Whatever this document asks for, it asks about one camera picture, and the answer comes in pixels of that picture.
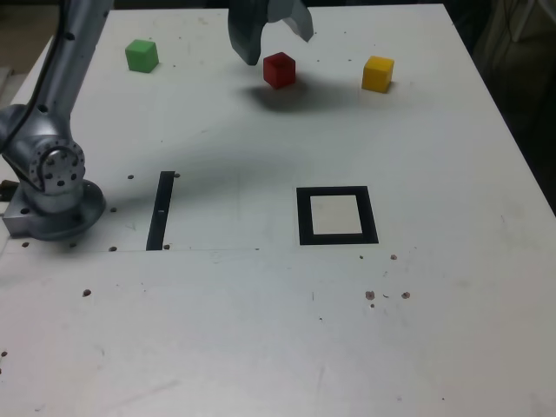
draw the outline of red cube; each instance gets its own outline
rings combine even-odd
[[[267,56],[262,61],[262,73],[264,81],[281,89],[295,83],[295,61],[283,52]]]

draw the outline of white table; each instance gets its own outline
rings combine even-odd
[[[225,10],[109,15],[72,129],[117,212],[76,248],[0,228],[0,415],[556,414],[556,221],[446,11],[312,13],[308,45],[264,31],[297,62],[277,92]],[[162,64],[129,72],[150,37]],[[162,170],[171,249],[146,252]],[[300,246],[295,189],[347,185],[380,243]]]

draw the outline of white square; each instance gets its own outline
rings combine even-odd
[[[311,212],[315,235],[363,233],[355,195],[312,195]]]

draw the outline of yellow cube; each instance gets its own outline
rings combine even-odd
[[[386,93],[392,81],[394,59],[371,56],[363,70],[362,89]]]

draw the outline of black square frame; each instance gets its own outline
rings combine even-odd
[[[317,195],[354,195],[357,200],[357,211],[361,222],[362,233],[315,235],[313,231],[313,212],[311,197]],[[299,243],[305,245],[361,245],[378,243],[374,225],[371,200],[368,189],[364,186],[355,187],[308,187],[297,189],[297,219],[299,222]]]

